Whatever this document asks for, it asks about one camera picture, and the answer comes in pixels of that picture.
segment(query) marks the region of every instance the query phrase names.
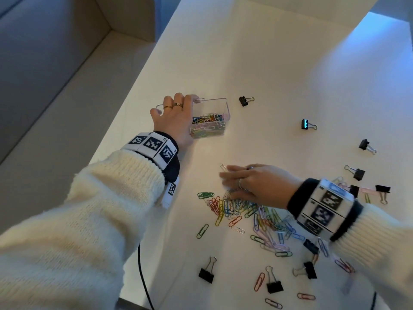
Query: clear plastic box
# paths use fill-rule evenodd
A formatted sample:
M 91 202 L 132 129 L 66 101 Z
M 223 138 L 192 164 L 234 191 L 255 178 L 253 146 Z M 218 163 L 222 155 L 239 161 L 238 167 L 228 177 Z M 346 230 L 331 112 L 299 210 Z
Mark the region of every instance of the clear plastic box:
M 226 98 L 198 99 L 193 106 L 191 134 L 193 138 L 223 135 L 230 118 Z

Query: black cable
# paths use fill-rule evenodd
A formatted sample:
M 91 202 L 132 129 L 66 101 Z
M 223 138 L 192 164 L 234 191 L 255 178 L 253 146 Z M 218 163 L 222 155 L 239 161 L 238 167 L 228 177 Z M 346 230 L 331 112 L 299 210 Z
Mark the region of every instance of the black cable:
M 149 297 L 148 289 L 146 288 L 145 280 L 143 279 L 143 274 L 142 274 L 142 267 L 140 266 L 140 243 L 139 246 L 137 247 L 137 265 L 139 266 L 139 274 L 140 274 L 140 279 L 142 280 L 143 288 L 145 288 L 146 292 L 146 297 L 148 298 L 149 304 L 151 305 L 152 310 L 155 310 L 151 298 Z
M 375 291 L 375 292 L 374 292 L 374 295 L 373 295 L 373 302 L 371 303 L 371 308 L 370 308 L 370 310 L 374 310 L 374 308 L 375 308 L 375 306 L 376 306 L 376 298 L 377 298 L 377 292 Z

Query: tabletop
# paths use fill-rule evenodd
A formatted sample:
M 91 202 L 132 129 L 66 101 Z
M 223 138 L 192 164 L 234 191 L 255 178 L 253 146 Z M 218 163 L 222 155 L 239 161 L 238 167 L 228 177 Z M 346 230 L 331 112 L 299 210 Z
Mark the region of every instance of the tabletop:
M 350 29 L 248 0 L 182 0 L 91 160 L 103 160 L 150 131 L 149 110 L 165 95 L 228 99 L 225 134 L 196 140 L 180 156 L 172 206 L 148 215 L 141 258 L 154 307 L 265 309 L 271 307 L 264 299 L 271 298 L 284 309 L 369 309 L 373 288 L 361 274 L 344 294 L 348 274 L 321 255 L 318 279 L 296 278 L 292 268 L 311 259 L 302 242 L 286 240 L 293 256 L 275 257 L 250 239 L 252 218 L 237 224 L 245 234 L 230 229 L 226 218 L 216 227 L 216 215 L 197 193 L 223 196 L 221 163 L 266 163 L 302 178 L 342 176 L 362 187 L 389 186 L 388 205 L 375 197 L 372 202 L 410 220 L 412 61 L 408 23 L 385 16 L 369 13 Z M 255 102 L 242 107 L 240 96 Z M 318 130 L 301 130 L 304 118 Z M 358 148 L 364 138 L 376 155 Z M 365 170 L 363 181 L 353 179 L 346 164 Z M 197 239 L 204 224 L 209 228 Z M 210 256 L 217 259 L 213 284 L 198 277 Z M 267 265 L 283 292 L 254 291 Z M 121 297 L 147 307 L 136 252 L 124 269 Z M 300 300 L 297 293 L 317 300 Z

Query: person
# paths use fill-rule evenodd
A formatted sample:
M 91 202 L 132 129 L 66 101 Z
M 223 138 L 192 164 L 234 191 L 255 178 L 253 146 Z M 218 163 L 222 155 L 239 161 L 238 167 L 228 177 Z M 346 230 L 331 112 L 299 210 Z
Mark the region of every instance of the person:
M 188 131 L 194 99 L 177 93 L 165 97 L 162 115 L 150 111 L 154 131 L 180 151 L 193 141 Z M 132 150 L 115 151 L 75 176 L 62 206 L 2 234 L 1 308 L 114 309 L 123 264 L 143 237 L 145 214 L 167 177 L 174 178 L 154 161 Z M 303 181 L 276 166 L 251 166 L 228 166 L 230 172 L 220 173 L 223 184 L 235 189 L 231 198 L 288 209 L 297 218 L 320 187 L 320 181 Z M 412 228 L 374 205 L 354 204 L 357 210 L 330 238 L 330 248 L 363 272 L 392 310 L 410 309 Z

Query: cream knit sweater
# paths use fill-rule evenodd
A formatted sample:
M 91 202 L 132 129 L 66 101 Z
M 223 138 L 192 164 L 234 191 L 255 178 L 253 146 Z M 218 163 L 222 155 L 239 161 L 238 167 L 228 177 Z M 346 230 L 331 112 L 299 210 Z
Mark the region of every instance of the cream knit sweater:
M 0 236 L 0 309 L 113 310 L 123 264 L 164 188 L 152 162 L 120 150 L 74 179 L 65 203 Z M 412 229 L 375 206 L 332 245 L 392 310 L 411 309 Z

